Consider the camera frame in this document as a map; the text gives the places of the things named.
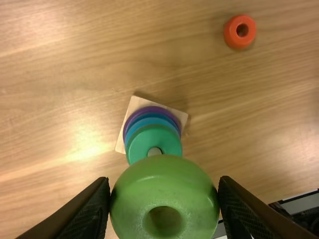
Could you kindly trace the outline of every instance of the orange ring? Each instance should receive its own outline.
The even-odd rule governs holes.
[[[256,36],[256,24],[246,15],[235,16],[224,27],[224,39],[227,45],[234,49],[249,46]]]

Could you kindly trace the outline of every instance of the green ring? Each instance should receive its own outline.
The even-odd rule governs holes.
[[[126,147],[126,157],[131,165],[148,155],[149,149],[157,147],[163,154],[182,156],[179,136],[161,124],[150,124],[137,130]]]
[[[195,163],[156,155],[131,165],[111,194],[120,239],[211,239],[218,224],[217,191]]]

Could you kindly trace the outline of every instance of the table surface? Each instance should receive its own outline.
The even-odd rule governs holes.
[[[187,112],[184,156],[266,203],[319,181],[318,0],[0,2],[0,238],[39,223],[99,176],[131,95]],[[237,52],[223,24],[257,23]],[[111,224],[107,238],[116,239]]]

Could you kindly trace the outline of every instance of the wooden base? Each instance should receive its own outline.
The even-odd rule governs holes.
[[[137,97],[137,96],[132,96],[128,109],[126,111],[124,120],[123,120],[123,124],[120,130],[120,134],[118,136],[118,140],[116,142],[115,145],[115,151],[119,152],[119,153],[123,153],[125,154],[125,147],[124,147],[124,141],[123,141],[123,128],[124,128],[124,124],[126,122],[126,120],[128,119],[128,117],[134,113],[135,111],[137,111],[140,108],[146,107],[146,106],[160,106],[163,107],[167,110],[169,110],[170,112],[172,112],[180,121],[180,125],[181,125],[181,132],[183,132],[183,129],[185,128],[187,119],[188,119],[188,114],[182,111],[178,111],[175,109],[172,109],[170,107],[167,106],[163,106],[161,104],[155,103],[153,101],[149,101],[146,99],[143,99],[141,97]]]

